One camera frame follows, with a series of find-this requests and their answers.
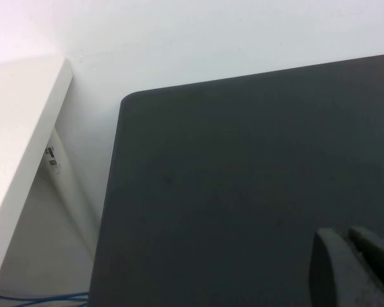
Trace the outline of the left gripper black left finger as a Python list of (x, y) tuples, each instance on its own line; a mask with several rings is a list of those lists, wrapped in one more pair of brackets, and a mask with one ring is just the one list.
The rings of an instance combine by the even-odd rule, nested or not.
[(383, 291), (351, 244), (331, 228), (314, 235), (308, 285), (312, 306), (382, 306)]

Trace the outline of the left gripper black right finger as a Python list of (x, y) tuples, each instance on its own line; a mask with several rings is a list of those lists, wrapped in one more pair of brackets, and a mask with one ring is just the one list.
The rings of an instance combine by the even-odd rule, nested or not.
[(352, 262), (348, 265), (348, 303), (384, 306), (384, 239), (373, 231), (353, 226), (348, 232)]

